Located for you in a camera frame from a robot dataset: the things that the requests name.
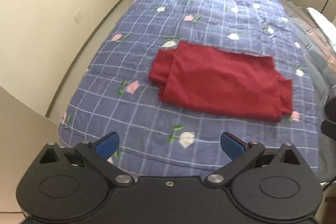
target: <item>screw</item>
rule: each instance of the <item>screw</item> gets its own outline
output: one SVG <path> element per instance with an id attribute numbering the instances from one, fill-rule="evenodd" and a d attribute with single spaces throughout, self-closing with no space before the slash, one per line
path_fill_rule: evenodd
<path id="1" fill-rule="evenodd" d="M 129 183 L 132 181 L 132 178 L 129 175 L 118 175 L 115 177 L 115 181 L 119 183 Z"/>
<path id="2" fill-rule="evenodd" d="M 213 183 L 220 183 L 224 180 L 224 177 L 218 174 L 213 174 L 208 176 L 208 181 Z"/>
<path id="3" fill-rule="evenodd" d="M 174 184 L 175 184 L 175 183 L 174 183 L 173 181 L 167 181 L 167 182 L 166 182 L 166 185 L 167 185 L 167 186 L 174 186 Z"/>

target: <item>baseboard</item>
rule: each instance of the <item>baseboard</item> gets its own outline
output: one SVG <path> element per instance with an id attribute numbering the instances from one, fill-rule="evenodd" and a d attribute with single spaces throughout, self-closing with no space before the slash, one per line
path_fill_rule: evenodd
<path id="1" fill-rule="evenodd" d="M 85 43 L 83 44 L 83 46 L 81 47 L 81 49 L 79 50 L 79 52 L 77 53 L 77 55 L 75 56 L 75 58 L 73 59 L 73 61 L 71 62 L 70 67 L 68 68 L 67 72 L 65 73 L 61 83 L 59 84 L 56 93 L 53 97 L 53 99 L 51 100 L 51 103 L 48 107 L 48 110 L 45 114 L 45 116 L 47 118 L 50 117 L 51 111 L 53 110 L 53 107 L 55 105 L 55 102 L 64 86 L 65 81 L 68 79 L 71 70 L 73 69 L 74 65 L 76 64 L 77 60 L 79 59 L 79 57 L 81 56 L 82 52 L 85 50 L 86 46 L 90 43 L 92 37 L 95 35 L 95 33 L 99 30 L 99 28 L 104 24 L 104 22 L 107 20 L 107 18 L 110 16 L 110 14 L 115 10 L 115 8 L 122 2 L 123 0 L 119 0 L 113 7 L 112 9 L 106 14 L 106 16 L 104 16 L 104 18 L 100 21 L 100 23 L 98 24 L 98 26 L 94 29 L 94 31 L 92 32 L 92 34 L 90 34 L 89 38 L 85 41 Z"/>

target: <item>red cloth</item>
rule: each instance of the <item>red cloth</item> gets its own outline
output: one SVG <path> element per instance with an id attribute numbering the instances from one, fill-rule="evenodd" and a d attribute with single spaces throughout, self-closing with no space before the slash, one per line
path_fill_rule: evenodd
<path id="1" fill-rule="evenodd" d="M 272 122 L 292 113 L 292 80 L 271 57 L 181 41 L 158 51 L 149 79 L 161 101 L 195 111 Z"/>

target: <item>blue gripper pad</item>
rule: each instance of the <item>blue gripper pad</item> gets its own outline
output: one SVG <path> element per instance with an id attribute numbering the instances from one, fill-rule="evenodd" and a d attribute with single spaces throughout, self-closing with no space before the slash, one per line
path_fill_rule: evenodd
<path id="1" fill-rule="evenodd" d="M 108 160 L 119 148 L 119 135 L 116 132 L 111 132 L 93 143 L 94 151 L 102 158 Z"/>
<path id="2" fill-rule="evenodd" d="M 229 132 L 222 133 L 220 137 L 220 146 L 222 150 L 232 160 L 238 158 L 245 152 L 245 145 L 248 144 L 233 136 Z"/>

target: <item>floor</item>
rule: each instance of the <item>floor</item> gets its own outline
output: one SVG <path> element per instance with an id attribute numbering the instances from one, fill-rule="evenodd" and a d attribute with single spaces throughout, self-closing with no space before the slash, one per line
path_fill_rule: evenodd
<path id="1" fill-rule="evenodd" d="M 123 0 L 95 33 L 94 37 L 89 42 L 73 67 L 72 71 L 70 72 L 68 79 L 64 83 L 64 86 L 51 111 L 49 119 L 56 123 L 62 119 L 71 97 L 75 93 L 77 86 L 81 81 L 82 76 L 90 64 L 93 56 L 98 51 L 104 39 L 109 35 L 110 31 L 113 29 L 119 18 L 127 11 L 133 2 L 134 0 Z"/>

